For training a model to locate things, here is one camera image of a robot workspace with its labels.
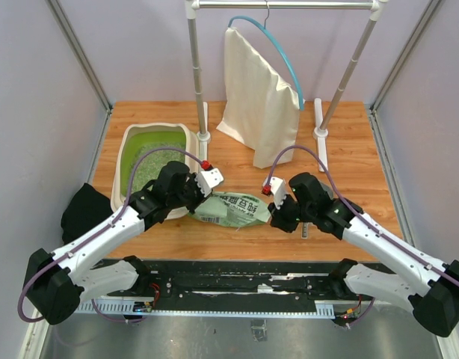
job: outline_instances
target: wooden board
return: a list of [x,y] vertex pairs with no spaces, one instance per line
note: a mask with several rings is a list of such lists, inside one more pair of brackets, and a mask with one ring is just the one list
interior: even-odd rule
[[[253,151],[215,129],[221,121],[224,106],[225,102],[209,103],[209,130],[212,134],[209,159],[224,175],[221,190],[253,194],[270,202],[260,194],[268,169],[254,168]],[[93,180],[98,191],[111,195],[117,153],[125,129],[133,123],[151,122],[184,123],[197,132],[196,105],[194,102],[118,102]],[[315,150],[313,128],[313,107],[307,102],[306,110],[301,114],[297,143]],[[388,230],[400,235],[363,104],[341,103],[328,129],[329,166],[339,190]],[[278,165],[275,175],[289,180],[304,171],[325,180],[324,174],[318,172],[315,160],[304,151],[296,151],[292,162]],[[235,228],[219,227],[187,217],[157,224],[121,245],[109,257],[133,254],[142,259],[339,261],[347,257],[373,260],[359,248],[320,233],[315,227],[309,229],[308,239],[301,239],[300,231],[287,234],[268,224],[236,231]]]

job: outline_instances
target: metal hanger hook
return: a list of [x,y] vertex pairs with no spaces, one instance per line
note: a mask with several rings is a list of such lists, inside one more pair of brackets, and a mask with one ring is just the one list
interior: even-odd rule
[[266,15],[265,23],[263,25],[264,28],[266,28],[266,20],[269,18],[269,3],[268,3],[268,0],[265,0],[265,1],[266,1],[266,7],[268,9],[268,15]]

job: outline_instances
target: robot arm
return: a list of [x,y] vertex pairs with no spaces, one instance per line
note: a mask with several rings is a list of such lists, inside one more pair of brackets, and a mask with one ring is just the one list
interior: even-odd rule
[[[311,174],[298,174],[289,181],[295,199],[285,190],[285,181],[271,178],[274,202],[268,207],[271,226],[286,232],[294,231],[300,222],[313,223],[319,230],[331,233],[369,252],[395,274],[386,274],[343,260],[330,274],[332,287],[340,298],[351,293],[370,295],[412,312],[416,320],[431,333],[447,337],[459,322],[459,287],[438,275],[439,269],[459,282],[459,262],[450,265],[410,246],[354,203],[362,217],[378,229],[368,228],[340,200],[333,199]],[[382,235],[390,237],[399,247],[420,256],[426,266],[412,258]]]
[[[119,245],[163,223],[172,209],[186,207],[194,212],[223,181],[216,168],[190,174],[185,164],[168,162],[158,179],[131,195],[128,206],[121,206],[91,231],[50,254],[43,249],[34,252],[28,261],[25,283],[51,262],[67,257],[37,279],[27,298],[54,325],[68,318],[83,301],[117,290],[141,294],[149,286],[150,272],[137,257],[127,257],[103,268],[92,267]],[[72,251],[99,231],[102,233],[91,242]]]

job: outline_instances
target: white wall panel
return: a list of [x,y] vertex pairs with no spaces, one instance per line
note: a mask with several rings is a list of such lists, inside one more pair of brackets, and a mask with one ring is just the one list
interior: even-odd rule
[[104,119],[46,3],[0,1],[0,358],[20,350],[28,257],[60,245],[61,214],[87,178]]
[[443,3],[378,113],[416,244],[459,260],[459,0]]
[[[391,0],[343,99],[371,102],[428,0]],[[194,100],[184,0],[62,0],[102,86],[117,100]],[[235,15],[261,23],[266,10],[197,12],[203,94],[226,99],[224,32]],[[305,99],[332,98],[369,18],[364,10],[273,10],[268,30],[280,41]],[[284,63],[253,25],[234,23],[287,81]]]

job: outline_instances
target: black fabric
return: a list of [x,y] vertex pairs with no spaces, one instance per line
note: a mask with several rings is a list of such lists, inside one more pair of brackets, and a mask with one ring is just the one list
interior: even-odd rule
[[78,190],[62,215],[64,244],[70,243],[112,215],[110,199],[88,183]]

